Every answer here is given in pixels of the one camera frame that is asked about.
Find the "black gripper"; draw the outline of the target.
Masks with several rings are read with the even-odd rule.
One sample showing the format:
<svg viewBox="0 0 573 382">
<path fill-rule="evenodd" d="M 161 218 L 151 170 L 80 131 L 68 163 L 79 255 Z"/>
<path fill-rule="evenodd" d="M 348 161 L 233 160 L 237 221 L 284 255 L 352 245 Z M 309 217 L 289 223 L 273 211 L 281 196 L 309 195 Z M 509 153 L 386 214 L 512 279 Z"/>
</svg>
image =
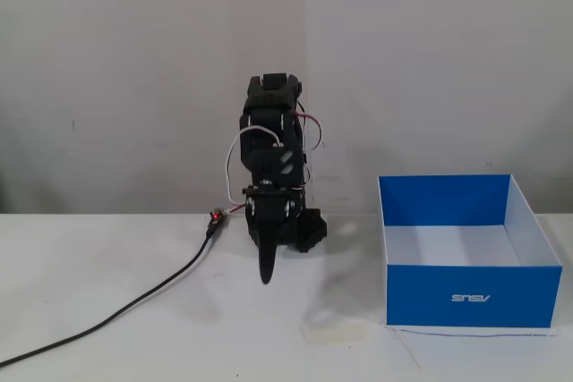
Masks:
<svg viewBox="0 0 573 382">
<path fill-rule="evenodd" d="M 249 185 L 243 189 L 245 216 L 250 234 L 258 234 L 261 281 L 268 284 L 273 276 L 280 230 L 294 230 L 305 209 L 305 191 L 301 187 L 276 184 Z"/>
</svg>

